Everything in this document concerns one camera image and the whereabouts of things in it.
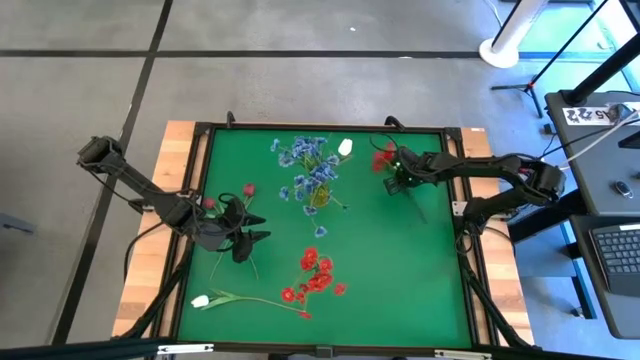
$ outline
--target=flower stem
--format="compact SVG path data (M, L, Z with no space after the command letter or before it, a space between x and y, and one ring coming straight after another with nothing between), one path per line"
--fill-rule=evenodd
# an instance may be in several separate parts
M249 255L249 261L251 261L251 266L253 266L253 272L256 274L256 280L260 280L260 276L258 276L258 268L256 267L256 263L253 262L253 258Z
M224 248L226 244L227 244L227 240L223 241L220 247ZM222 260L223 256L224 256L224 253L220 253L218 255L218 261L216 261L215 265L213 265L213 269L211 270L211 276L209 276L209 281L213 280L213 274L216 273L216 269L218 268L218 265L220 264L220 261Z
M251 301L259 301L259 302L263 302L266 304L270 304L270 305L274 305L274 306L279 306L283 309L287 309L287 310L292 310L295 312L300 312L300 309L296 309L294 307L291 306L287 306L287 305L282 305L282 304L278 304L277 302L273 302L273 301L269 301L269 300L265 300L265 299L261 299L261 298L252 298L252 297L243 297L243 296L239 296L238 300L251 300Z
M298 277L293 281L293 285L291 285L291 287L295 290L295 286L298 285L298 282L300 281L300 279L302 279L302 276L304 274L306 274L306 270L302 270L302 272L298 275Z
M245 199L245 204L244 204L245 209L249 208L249 205L251 205L252 201L253 201L253 196L248 197L248 198Z

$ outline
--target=black cable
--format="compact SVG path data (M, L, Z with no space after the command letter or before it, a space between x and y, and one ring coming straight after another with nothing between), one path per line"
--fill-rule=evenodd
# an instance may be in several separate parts
M494 227L491 226L485 226L485 229L491 230L497 234L502 235L502 237L504 237L505 239L509 240L509 242L511 242L511 237L509 235L507 235L507 233L505 233L504 231L500 230L500 229L496 229Z
M100 184L102 184L102 186L104 186L105 188L107 188L107 190L111 191L111 192L113 193L113 195L115 195L115 196L119 197L120 199L122 199L122 200L126 201L127 203L131 203L131 200L129 200L129 199L127 199L126 197L124 197L124 196L122 196L122 195L118 194L118 192L117 192L114 188L112 188L111 186L107 185L107 183L106 183L106 182L102 181L102 179L100 179L100 178L98 177L98 175L96 175L96 174L92 173L91 171L89 171L89 174L91 174L91 176L93 176L96 180L98 180L98 182L99 182Z
M619 93L623 93L623 94L640 96L639 93L634 93L633 91L626 91L626 90L608 90L607 92L619 92Z
M625 123L625 124L624 124L624 125L622 125L622 126L628 126L628 125L631 125L631 124L637 123L638 121L640 121L640 119L633 120L633 121L629 121L628 123ZM560 150L560 149L564 149L564 148L566 148L567 146L569 146L569 145L571 145L571 144L573 144L573 143L576 143L576 142L578 142L578 141L580 141L580 140L584 140L584 139L586 139L586 138L588 138L588 137L590 137L590 136L598 135L598 134L600 134L600 133L603 133L603 132L605 132L605 131L609 131L609 130L611 130L611 127L606 127L606 128L604 128L604 129L599 129L599 130L596 130L596 131L594 131L594 132L590 132L590 133L588 133L588 134L586 134L586 135L582 135L582 136L580 136L580 137L579 137L579 138L577 138L577 139L573 139L573 140L569 141L569 142L568 142L568 143L566 143L566 144L561 144L560 146L555 147L555 148L553 148L553 149L551 149L551 150L549 150L549 151L545 152L545 153L544 153L544 154L542 154L540 157L541 157L541 158L542 158L542 157L545 157L545 156L547 156L547 155L549 155L549 154L551 154L551 153L554 153L554 152L556 152L556 151L558 151L558 150Z
M127 247L127 252L125 253L125 256L124 256L124 280L125 281L127 280L127 272L129 270L129 256L131 255L131 250L133 250L133 247L136 245L138 240L140 240L143 237L147 236L150 232L152 232L153 230L159 228L162 224L164 224L164 223L162 221L160 221L159 223L153 225L152 227L150 227L147 230L145 230L145 231L141 232L140 234L138 234L138 236L133 238L133 240L131 240L131 242L129 243L129 246Z
M556 134L553 134L553 135L551 136L551 140L549 140L549 143L547 144L547 147L546 147L546 148L544 148L544 150L542 150L542 154L544 154L545 152L547 152L547 150L549 150L549 148L551 147L551 144L553 144L553 139L555 139L555 138L556 138L556 136L558 136L558 134L557 134L557 133L556 133Z
M395 149L395 150L387 150L387 149L382 149L382 148L380 148L379 146L376 146L376 144L374 144L374 143L373 143L373 137L372 137L373 135L382 135L382 136L387 137L389 140L391 140L391 142L393 143L393 146L395 146L395 148L396 148L396 149ZM394 153L394 152L398 151L398 148L399 148L398 143L397 143L397 142L396 142L396 141L391 137L391 135L389 135L389 134L385 134L385 133L374 133L374 134L372 134L372 135L369 135L369 143L370 143L370 144L371 144L371 146L373 146L376 150L378 150L378 151L383 151L383 152L390 152L390 153Z

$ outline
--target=red rose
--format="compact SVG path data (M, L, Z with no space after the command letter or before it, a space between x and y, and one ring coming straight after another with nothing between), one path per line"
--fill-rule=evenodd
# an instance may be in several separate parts
M300 267L302 268L302 270L309 271L313 269L315 265L316 265L315 260L310 260L307 258L300 259Z
M318 260L318 249L316 248L307 248L304 251L304 257L310 260L313 260L314 262L316 260Z
M391 159L393 159L393 154L395 151L396 151L395 145L393 145L393 143L390 142L387 144L387 151L384 152L382 157L387 161L391 161Z
M373 171L374 172L379 172L382 171L382 169L384 169L384 165L385 165L385 158L384 158L384 154L377 151L373 154Z
M285 288L282 290L282 301L293 302L296 299L296 293L292 288Z
M323 292L333 282L331 274L317 273L309 279L309 288L311 291Z
M320 271L322 272L329 272L333 269L333 263L331 262L330 259L322 259L320 261Z
M345 284L336 284L336 287L333 288L333 292L338 296L344 295L345 291L347 291L347 285Z
M215 209L216 200L214 198L204 198L204 200L202 201L202 206L204 206L204 208L207 210Z
M304 292L299 292L296 294L296 300L298 300L300 304L304 305L304 302L307 300L307 296Z
M244 186L244 189L242 189L242 193L246 197L252 197L256 194L256 186L253 184L247 184Z

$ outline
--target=gray table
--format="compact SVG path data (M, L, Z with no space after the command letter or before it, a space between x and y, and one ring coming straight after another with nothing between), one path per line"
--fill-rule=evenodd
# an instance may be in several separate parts
M569 125L562 112L567 105L558 93L545 96L549 117L553 121L560 142L565 144L604 126ZM640 96L624 93L594 93L585 106L605 106L607 103L638 101ZM618 142L640 126L625 126L570 163L578 189L564 195L554 206L540 209L509 226L514 242L524 240L544 229L566 221L569 215L640 216L640 149L622 149ZM596 136L569 145L564 149L570 157L589 145ZM636 196L627 199L615 190L613 182L622 180Z
M605 126L569 125L563 108L568 106L558 93L545 96L549 116L554 122L561 143L586 135ZM584 106L601 107L607 103L640 101L640 96L624 93L596 93ZM611 294L604 283L598 259L589 237L591 229L623 223L640 222L640 149L622 149L618 142L640 131L640 126L618 129L591 150L571 162L571 170L578 189L564 195L556 204L539 209L509 225L514 243L522 241L549 227L569 220L576 243L567 247L572 258L582 257L589 271L593 287L611 334L618 338L640 338L640 298ZM570 157L589 145L597 135L569 145L564 149ZM612 188L612 182L622 180L635 192L626 199ZM574 283L580 303L590 307L584 284Z

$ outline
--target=red flower bunch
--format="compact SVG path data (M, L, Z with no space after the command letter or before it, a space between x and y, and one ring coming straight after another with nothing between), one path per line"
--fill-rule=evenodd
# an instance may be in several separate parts
M376 151L373 154L373 171L380 172L384 169L385 165L390 164L391 159L393 159L393 154L396 152L395 145L390 142L387 144L387 149L385 151Z
M282 290L282 301L292 303L297 301L300 305L304 305L300 316L305 319L311 319L311 314L307 312L307 304L309 296L312 293L320 293L325 291L333 283L333 261L328 256L318 255L316 248L308 248L304 251L304 255L300 259L300 268L302 273L294 281L291 287ZM304 277L305 274L311 273L311 277L298 285L299 291L296 293L295 286ZM337 284L334 293L337 296L344 295L347 286L345 284Z

